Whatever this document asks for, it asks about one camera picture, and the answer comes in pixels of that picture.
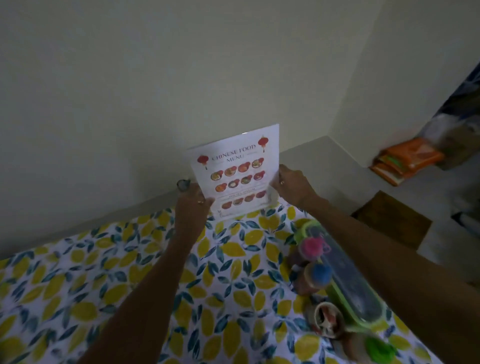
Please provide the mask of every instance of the green lid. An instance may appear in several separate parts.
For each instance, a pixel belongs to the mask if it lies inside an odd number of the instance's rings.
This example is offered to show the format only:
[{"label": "green lid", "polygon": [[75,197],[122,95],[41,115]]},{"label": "green lid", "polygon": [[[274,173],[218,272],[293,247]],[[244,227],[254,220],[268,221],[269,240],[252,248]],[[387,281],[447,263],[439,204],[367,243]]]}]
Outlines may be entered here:
[{"label": "green lid", "polygon": [[377,338],[367,338],[365,349],[370,359],[377,364],[390,364],[395,358],[395,348]]}]

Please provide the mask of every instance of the white wall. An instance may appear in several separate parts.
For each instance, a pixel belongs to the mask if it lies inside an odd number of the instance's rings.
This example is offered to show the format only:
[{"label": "white wall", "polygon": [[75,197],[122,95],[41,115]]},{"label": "white wall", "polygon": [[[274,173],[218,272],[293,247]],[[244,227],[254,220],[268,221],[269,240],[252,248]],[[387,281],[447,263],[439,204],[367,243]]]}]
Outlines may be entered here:
[{"label": "white wall", "polygon": [[329,135],[366,167],[414,137],[480,61],[480,1],[387,0]]},{"label": "white wall", "polygon": [[382,3],[4,2],[0,243],[174,189],[191,146],[327,134]]}]

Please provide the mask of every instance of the green plastic container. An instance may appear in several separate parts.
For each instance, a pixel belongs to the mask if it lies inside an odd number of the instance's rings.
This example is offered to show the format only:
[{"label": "green plastic container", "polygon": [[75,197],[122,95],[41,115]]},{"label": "green plastic container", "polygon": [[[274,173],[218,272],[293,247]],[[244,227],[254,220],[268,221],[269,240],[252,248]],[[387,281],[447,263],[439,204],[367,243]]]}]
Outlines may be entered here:
[{"label": "green plastic container", "polygon": [[351,259],[316,220],[304,224],[296,233],[299,243],[309,236],[311,227],[320,228],[330,251],[322,255],[321,261],[332,269],[332,284],[326,292],[331,302],[342,312],[348,331],[368,331],[384,317],[384,305]]}]

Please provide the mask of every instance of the cardboard box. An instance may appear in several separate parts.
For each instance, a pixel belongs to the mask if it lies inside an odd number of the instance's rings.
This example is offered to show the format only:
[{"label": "cardboard box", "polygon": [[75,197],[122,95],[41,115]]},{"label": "cardboard box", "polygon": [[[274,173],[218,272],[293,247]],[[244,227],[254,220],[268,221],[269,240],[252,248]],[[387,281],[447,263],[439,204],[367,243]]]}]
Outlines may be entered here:
[{"label": "cardboard box", "polygon": [[480,150],[480,134],[462,125],[450,130],[438,148],[445,154],[445,159],[438,162],[437,166],[443,170],[450,170]]}]

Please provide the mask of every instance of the hand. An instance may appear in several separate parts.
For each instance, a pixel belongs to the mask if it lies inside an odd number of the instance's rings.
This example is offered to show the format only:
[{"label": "hand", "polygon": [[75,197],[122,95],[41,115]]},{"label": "hand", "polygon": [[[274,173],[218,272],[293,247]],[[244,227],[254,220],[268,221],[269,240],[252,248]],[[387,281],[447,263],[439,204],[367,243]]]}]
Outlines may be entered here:
[{"label": "hand", "polygon": [[197,183],[191,183],[189,189],[180,194],[175,208],[175,235],[179,240],[195,243],[214,201],[214,198],[205,199]]},{"label": "hand", "polygon": [[302,210],[308,210],[309,203],[315,200],[318,195],[301,170],[291,170],[284,164],[280,164],[278,176],[278,181],[273,181],[272,187],[289,204]]}]

